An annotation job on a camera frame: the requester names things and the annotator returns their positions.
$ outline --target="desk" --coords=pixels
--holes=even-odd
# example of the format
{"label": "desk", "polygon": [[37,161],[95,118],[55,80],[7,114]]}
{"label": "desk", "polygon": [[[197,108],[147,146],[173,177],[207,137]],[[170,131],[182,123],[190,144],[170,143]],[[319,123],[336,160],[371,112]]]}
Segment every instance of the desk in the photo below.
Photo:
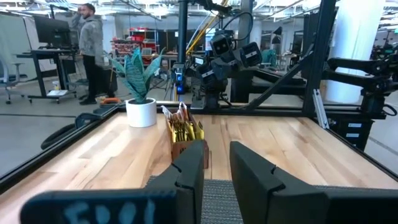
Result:
{"label": "desk", "polygon": [[60,82],[61,90],[69,90],[69,87],[67,85],[68,75],[66,74],[65,70],[63,69],[63,65],[60,61],[60,54],[70,54],[71,52],[72,52],[71,50],[38,49],[38,50],[31,50],[30,54],[16,55],[17,58],[32,58],[34,65],[35,65],[37,81],[39,82],[39,87],[40,87],[40,95],[39,96],[36,96],[36,95],[27,96],[30,102],[32,102],[32,99],[36,98],[36,99],[53,99],[53,100],[56,100],[57,103],[59,103],[59,99],[61,97],[65,96],[65,95],[69,95],[71,93],[75,94],[75,97],[76,97],[76,91],[68,91],[67,94],[62,95],[62,96],[47,96],[47,91],[44,86],[42,71],[40,70],[40,64],[39,64],[39,60],[53,59],[54,63],[57,65],[57,73],[58,73],[58,79]]}
{"label": "desk", "polygon": [[[206,179],[230,180],[229,142],[240,141],[309,184],[398,189],[383,173],[308,118],[195,115],[210,148]],[[164,115],[148,128],[131,128],[116,113],[0,195],[0,223],[17,223],[19,210],[46,190],[131,189],[145,186],[171,163]]]}

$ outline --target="box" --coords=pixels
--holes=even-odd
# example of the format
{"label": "box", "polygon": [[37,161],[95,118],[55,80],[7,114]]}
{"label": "box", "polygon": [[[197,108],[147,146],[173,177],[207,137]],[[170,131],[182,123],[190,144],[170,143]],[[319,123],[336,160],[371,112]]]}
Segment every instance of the box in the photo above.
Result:
{"label": "box", "polygon": [[[195,122],[195,118],[191,114],[189,115],[189,117],[190,117],[190,120]],[[167,135],[168,135],[168,138],[170,141],[172,161],[174,161],[184,150],[186,150],[187,147],[189,147],[191,145],[191,143],[193,141],[173,142],[170,125],[166,118],[165,118],[165,122],[166,122],[166,127],[167,127],[166,128]],[[206,140],[204,140],[204,142],[205,142],[205,145],[203,148],[203,151],[204,151],[203,162],[204,162],[204,168],[207,169],[207,168],[209,168],[209,147],[207,145]]]}

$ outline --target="robot workstation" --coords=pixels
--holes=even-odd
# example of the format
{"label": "robot workstation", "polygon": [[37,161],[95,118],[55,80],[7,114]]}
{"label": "robot workstation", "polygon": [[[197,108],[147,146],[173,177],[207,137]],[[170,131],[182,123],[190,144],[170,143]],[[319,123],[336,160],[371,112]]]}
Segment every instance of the robot workstation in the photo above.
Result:
{"label": "robot workstation", "polygon": [[[344,125],[365,127],[397,114],[384,101],[398,89],[392,80],[398,55],[326,60],[336,0],[322,0],[306,52],[278,75],[258,67],[259,47],[246,35],[250,12],[195,0],[248,22],[237,39],[216,31],[213,57],[195,63],[185,54],[191,2],[179,1],[173,75],[176,83],[188,73],[201,81],[203,96],[187,106],[204,140],[172,159],[161,106],[177,110],[179,102],[158,101],[157,122],[148,128],[129,127],[124,105],[109,107],[0,179],[0,223],[398,223],[398,176],[364,153],[362,142],[341,134]],[[302,107],[264,103],[299,72]],[[261,96],[244,102],[253,77],[276,75]],[[228,80],[230,101],[223,94]],[[323,104],[321,80],[361,86],[362,103]]]}

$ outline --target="black pants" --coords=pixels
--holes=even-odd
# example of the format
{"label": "black pants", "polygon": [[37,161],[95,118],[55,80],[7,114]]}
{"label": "black pants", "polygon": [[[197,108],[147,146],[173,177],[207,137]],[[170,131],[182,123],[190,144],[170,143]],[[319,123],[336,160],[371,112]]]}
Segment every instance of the black pants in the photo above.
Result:
{"label": "black pants", "polygon": [[107,93],[109,97],[114,97],[109,88],[109,82],[105,79],[103,69],[95,64],[95,57],[83,55],[83,64],[88,79],[88,100],[94,100],[99,93]]}

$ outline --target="gray mat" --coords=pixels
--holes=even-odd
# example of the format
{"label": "gray mat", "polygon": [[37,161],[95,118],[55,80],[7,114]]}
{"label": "gray mat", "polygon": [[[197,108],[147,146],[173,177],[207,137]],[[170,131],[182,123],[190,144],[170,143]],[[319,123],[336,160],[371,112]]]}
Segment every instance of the gray mat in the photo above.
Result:
{"label": "gray mat", "polygon": [[[151,176],[148,183],[154,178],[155,176]],[[232,181],[205,179],[201,222],[202,224],[243,223]]]}

